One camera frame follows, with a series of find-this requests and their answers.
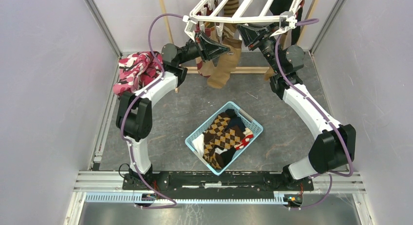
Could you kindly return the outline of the tan ribbed sock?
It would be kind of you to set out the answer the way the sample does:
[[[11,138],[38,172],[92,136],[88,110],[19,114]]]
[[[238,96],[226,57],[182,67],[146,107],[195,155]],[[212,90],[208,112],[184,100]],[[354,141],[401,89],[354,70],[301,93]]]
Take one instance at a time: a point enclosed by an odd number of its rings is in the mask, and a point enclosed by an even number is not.
[[[264,73],[264,81],[268,81],[271,77],[277,74],[278,73],[274,71],[272,67],[269,67],[268,70]]]
[[[229,48],[229,51],[219,57],[218,64],[211,76],[207,79],[208,86],[221,89],[228,80],[230,74],[236,70],[241,58],[242,41],[234,38],[225,38],[223,45]]]

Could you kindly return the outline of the brown striped sock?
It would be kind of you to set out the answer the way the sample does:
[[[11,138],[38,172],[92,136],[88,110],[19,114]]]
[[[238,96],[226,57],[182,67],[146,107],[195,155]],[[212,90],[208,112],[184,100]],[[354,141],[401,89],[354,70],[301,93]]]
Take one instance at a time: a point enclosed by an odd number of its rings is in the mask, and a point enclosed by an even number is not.
[[[224,17],[231,18],[239,8],[239,0],[228,0],[224,5]],[[224,23],[223,38],[234,38],[236,23]]]

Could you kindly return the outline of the black sock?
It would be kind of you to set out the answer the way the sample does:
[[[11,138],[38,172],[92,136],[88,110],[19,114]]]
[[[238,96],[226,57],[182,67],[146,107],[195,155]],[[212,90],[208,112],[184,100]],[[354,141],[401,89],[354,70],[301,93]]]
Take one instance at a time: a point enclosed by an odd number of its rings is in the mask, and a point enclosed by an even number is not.
[[[277,16],[285,11],[288,11],[292,3],[293,3],[293,0],[273,0],[270,5],[269,10],[274,16]],[[305,4],[305,0],[301,0],[299,9],[295,13],[295,17],[298,22],[301,21],[304,4]],[[297,44],[297,41],[299,40],[299,37],[300,37],[300,30],[301,30],[300,26],[292,30],[291,32],[291,44],[292,45]]]

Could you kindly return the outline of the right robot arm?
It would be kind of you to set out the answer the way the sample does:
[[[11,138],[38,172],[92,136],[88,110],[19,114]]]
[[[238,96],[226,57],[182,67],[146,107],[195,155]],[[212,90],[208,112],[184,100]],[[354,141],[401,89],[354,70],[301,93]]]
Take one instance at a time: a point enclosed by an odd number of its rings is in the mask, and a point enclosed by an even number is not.
[[[279,29],[275,24],[239,24],[237,29],[244,45],[249,50],[259,49],[270,64],[274,72],[269,79],[272,92],[299,115],[315,139],[306,157],[283,168],[282,186],[294,190],[301,179],[335,173],[336,168],[344,165],[349,166],[348,174],[352,175],[356,130],[329,115],[299,78],[297,70],[304,67],[304,50],[297,45],[283,49],[280,40],[273,36]]]

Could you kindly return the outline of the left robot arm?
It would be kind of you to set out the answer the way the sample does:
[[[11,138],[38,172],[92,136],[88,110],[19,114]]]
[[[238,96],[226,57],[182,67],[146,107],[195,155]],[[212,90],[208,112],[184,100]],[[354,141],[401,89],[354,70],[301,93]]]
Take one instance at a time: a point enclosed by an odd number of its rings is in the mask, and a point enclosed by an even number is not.
[[[195,39],[189,39],[182,47],[168,43],[161,51],[160,76],[134,93],[121,95],[116,124],[128,145],[130,177],[140,189],[149,189],[154,181],[147,140],[153,125],[153,106],[185,81],[188,70],[182,63],[198,57],[210,61],[229,50],[228,46],[211,40],[204,32],[196,33]]]

